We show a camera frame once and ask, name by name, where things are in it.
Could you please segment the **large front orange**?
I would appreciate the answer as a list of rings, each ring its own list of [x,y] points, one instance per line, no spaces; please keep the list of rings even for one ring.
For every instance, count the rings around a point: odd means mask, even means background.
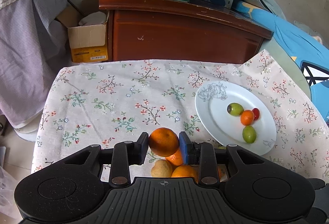
[[[193,178],[195,182],[198,182],[198,172],[197,170],[189,165],[181,165],[176,167],[172,172],[172,178]]]

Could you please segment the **small green jujube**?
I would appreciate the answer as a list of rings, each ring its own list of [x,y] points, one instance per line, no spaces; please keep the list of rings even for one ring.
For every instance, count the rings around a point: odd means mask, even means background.
[[[226,110],[232,116],[240,116],[244,112],[244,108],[239,103],[229,104]]]

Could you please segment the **small orange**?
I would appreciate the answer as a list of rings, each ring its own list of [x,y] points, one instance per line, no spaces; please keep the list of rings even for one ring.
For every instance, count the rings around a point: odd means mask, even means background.
[[[254,121],[254,113],[252,110],[244,110],[240,116],[240,122],[244,125],[244,126],[248,126],[251,125]]]

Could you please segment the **brown kiwi front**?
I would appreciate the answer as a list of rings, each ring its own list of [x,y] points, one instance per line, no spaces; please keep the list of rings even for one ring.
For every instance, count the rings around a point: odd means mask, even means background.
[[[170,178],[173,169],[170,162],[165,159],[157,160],[151,169],[151,176],[156,178]]]

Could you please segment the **white floral plate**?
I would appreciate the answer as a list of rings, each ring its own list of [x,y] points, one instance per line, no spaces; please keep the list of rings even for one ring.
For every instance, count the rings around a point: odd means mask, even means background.
[[[245,126],[240,122],[240,116],[232,116],[227,112],[226,108],[231,103],[241,104],[244,110],[259,109],[260,118],[251,124],[257,133],[254,143],[244,141]],[[196,93],[195,108],[207,132],[224,146],[234,143],[258,155],[264,155],[276,143],[276,125],[268,108],[256,95],[235,83],[204,83]]]

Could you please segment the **floral tablecloth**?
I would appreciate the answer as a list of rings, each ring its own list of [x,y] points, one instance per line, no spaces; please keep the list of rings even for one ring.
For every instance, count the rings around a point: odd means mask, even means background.
[[[63,68],[48,94],[38,128],[33,172],[91,144],[112,148],[142,132],[167,127],[219,147],[195,110],[198,89],[236,83],[269,109],[275,139],[266,158],[305,177],[328,180],[328,126],[311,100],[267,51],[245,64],[144,60]]]

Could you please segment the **green sofa cushion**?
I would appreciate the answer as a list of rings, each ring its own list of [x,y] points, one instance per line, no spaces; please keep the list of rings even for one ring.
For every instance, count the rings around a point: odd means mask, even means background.
[[[295,61],[285,52],[274,38],[264,40],[259,51],[267,50],[272,58],[283,68],[289,77],[311,99],[311,90],[308,82]]]

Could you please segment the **brown wooden nightstand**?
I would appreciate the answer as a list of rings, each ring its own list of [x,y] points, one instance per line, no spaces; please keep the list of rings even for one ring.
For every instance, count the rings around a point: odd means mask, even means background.
[[[226,8],[174,0],[99,0],[109,12],[110,60],[242,64],[272,39],[269,29]]]

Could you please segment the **small cardboard box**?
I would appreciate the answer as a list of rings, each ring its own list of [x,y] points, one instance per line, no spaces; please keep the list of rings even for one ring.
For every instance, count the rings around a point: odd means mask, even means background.
[[[88,1],[90,13],[84,14],[72,2],[57,16],[67,29],[68,45],[73,63],[103,62],[109,59],[109,13],[98,9],[98,3]]]

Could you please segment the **checkered purple bedsheet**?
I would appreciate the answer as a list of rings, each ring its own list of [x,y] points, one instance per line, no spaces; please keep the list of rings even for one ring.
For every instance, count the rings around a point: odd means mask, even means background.
[[[35,141],[45,101],[66,60],[67,0],[1,0],[1,123]]]

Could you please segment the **blue shark plush pillow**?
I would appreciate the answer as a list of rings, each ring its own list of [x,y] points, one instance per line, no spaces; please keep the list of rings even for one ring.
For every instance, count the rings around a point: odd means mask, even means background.
[[[234,9],[273,32],[276,42],[295,61],[310,87],[311,100],[328,122],[328,49],[288,21],[249,3]]]

